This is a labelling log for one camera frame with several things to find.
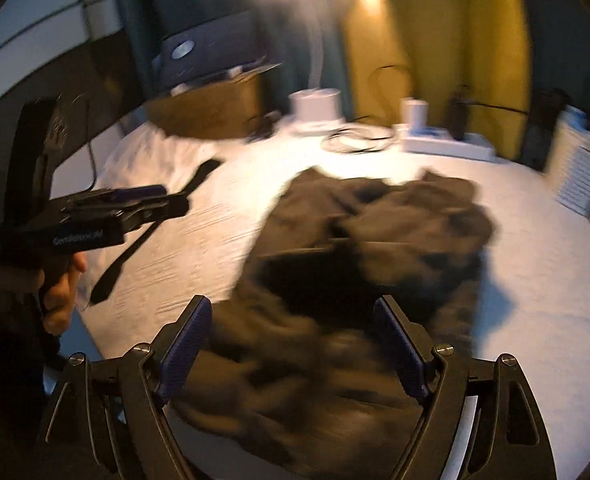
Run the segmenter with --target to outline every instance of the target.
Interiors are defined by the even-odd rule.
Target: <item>black strap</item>
[[[194,192],[204,181],[208,178],[208,176],[213,173],[217,168],[220,167],[222,162],[217,160],[216,158],[211,158],[206,162],[203,162],[197,171],[195,171],[194,176],[192,179],[184,186],[184,189],[180,191],[180,193],[184,193],[186,196],[189,196],[192,192]],[[135,254],[137,249],[142,247],[144,242],[148,240],[151,235],[157,230],[157,228],[162,225],[163,220],[154,222],[144,234],[140,236],[137,240],[133,242],[133,244],[127,248],[120,256],[104,271],[101,278],[93,287],[91,291],[90,302],[92,304],[101,303],[108,299],[111,295],[112,291],[115,288],[117,280],[119,279],[122,273],[122,267],[128,261],[128,259]]]

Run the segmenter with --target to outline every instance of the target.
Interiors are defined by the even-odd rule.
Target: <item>brown box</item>
[[[145,103],[149,121],[168,135],[196,139],[239,139],[251,120],[266,113],[264,66],[236,78]]]

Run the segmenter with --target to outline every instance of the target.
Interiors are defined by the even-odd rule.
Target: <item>white tablecloth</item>
[[[122,142],[101,184],[162,182],[177,190],[211,155],[226,162],[193,194],[192,211],[165,222],[128,261],[111,298],[84,308],[90,286],[125,247],[89,255],[78,306],[105,357],[151,340],[194,294],[225,299],[265,216],[300,171],[318,166],[332,176],[393,184],[429,167],[478,183],[476,200],[497,227],[474,326],[476,356],[495,360],[510,352],[520,361],[560,480],[575,479],[590,461],[590,224],[554,202],[539,174],[506,161],[409,154],[396,146],[381,153],[328,153],[319,137],[300,138],[288,127],[270,140],[244,144],[165,139],[145,124]],[[470,415],[469,403],[464,420]],[[459,461],[464,449],[458,439]],[[454,464],[444,478],[456,478]]]

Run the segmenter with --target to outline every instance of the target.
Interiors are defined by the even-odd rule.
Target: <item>yellow curtain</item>
[[[441,125],[448,97],[461,84],[479,101],[528,107],[530,38],[523,0],[354,0],[344,30],[358,115],[385,116],[369,75],[389,64],[408,66],[412,77],[380,71],[383,97],[395,110],[401,97],[426,99],[429,124]],[[522,116],[473,108],[469,131],[484,134],[501,155],[513,158],[523,126]]]

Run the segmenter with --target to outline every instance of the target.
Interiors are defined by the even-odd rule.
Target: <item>white oval logo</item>
[[[194,46],[195,46],[194,41],[186,40],[186,41],[184,41],[184,43],[180,43],[178,46],[176,46],[173,49],[173,52],[171,52],[171,57],[173,59],[181,59],[186,54],[191,52],[192,49],[194,48]]]

